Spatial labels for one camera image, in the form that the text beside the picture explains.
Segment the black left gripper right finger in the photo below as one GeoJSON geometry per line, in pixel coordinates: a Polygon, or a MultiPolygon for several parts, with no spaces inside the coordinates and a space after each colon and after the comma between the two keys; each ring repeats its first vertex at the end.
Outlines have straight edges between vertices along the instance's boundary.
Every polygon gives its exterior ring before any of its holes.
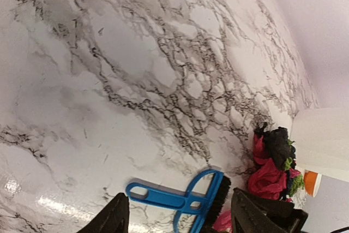
{"type": "Polygon", "coordinates": [[[302,232],[308,214],[291,202],[264,199],[235,188],[231,218],[233,232],[288,233],[302,232]]]}

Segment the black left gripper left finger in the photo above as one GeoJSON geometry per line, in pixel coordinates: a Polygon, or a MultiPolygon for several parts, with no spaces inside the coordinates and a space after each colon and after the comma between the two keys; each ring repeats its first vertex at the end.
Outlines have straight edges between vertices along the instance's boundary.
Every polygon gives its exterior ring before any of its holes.
{"type": "Polygon", "coordinates": [[[128,233],[129,217],[129,198],[118,193],[81,229],[81,233],[128,233]]]}

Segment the black paper scrap back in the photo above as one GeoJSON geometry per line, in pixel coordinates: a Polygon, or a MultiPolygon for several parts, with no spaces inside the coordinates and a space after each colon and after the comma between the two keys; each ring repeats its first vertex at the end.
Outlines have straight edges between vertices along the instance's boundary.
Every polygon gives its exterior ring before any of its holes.
{"type": "Polygon", "coordinates": [[[296,149],[292,145],[293,141],[288,139],[288,130],[278,127],[271,131],[265,131],[267,123],[256,127],[254,134],[261,138],[269,156],[279,170],[289,170],[296,167],[296,149]]]}

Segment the blue hand brush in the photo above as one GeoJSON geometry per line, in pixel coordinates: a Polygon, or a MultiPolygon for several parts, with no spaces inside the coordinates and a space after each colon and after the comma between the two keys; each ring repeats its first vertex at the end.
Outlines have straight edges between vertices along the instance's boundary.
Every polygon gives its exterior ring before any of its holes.
{"type": "Polygon", "coordinates": [[[191,232],[204,232],[213,229],[213,225],[221,213],[231,188],[231,180],[219,170],[206,169],[198,173],[188,184],[183,194],[177,194],[152,187],[150,184],[131,182],[125,191],[130,200],[145,205],[174,210],[174,232],[179,232],[179,220],[184,214],[195,217],[191,232]],[[195,186],[204,177],[212,179],[204,195],[194,192],[195,186]]]}

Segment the pink paper scrap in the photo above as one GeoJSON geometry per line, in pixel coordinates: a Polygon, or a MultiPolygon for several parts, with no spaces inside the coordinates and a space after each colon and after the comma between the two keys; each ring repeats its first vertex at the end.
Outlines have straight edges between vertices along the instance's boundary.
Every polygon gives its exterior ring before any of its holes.
{"type": "Polygon", "coordinates": [[[233,233],[231,211],[225,211],[218,216],[213,229],[217,232],[233,233]]]}

